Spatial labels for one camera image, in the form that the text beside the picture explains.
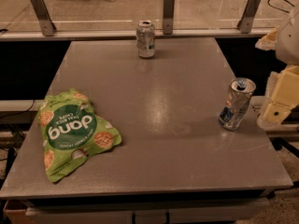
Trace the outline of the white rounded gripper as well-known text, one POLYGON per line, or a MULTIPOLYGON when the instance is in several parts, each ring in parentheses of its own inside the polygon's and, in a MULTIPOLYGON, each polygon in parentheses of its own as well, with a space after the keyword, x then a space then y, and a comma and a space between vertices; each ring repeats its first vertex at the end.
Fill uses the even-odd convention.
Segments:
MULTIPOLYGON (((276 50, 278 60, 299 64, 299 5, 282 23, 260 38, 256 49, 276 50)), ((271 72, 260 109, 259 125, 280 125, 299 106, 299 66, 287 65, 280 73, 271 72)))

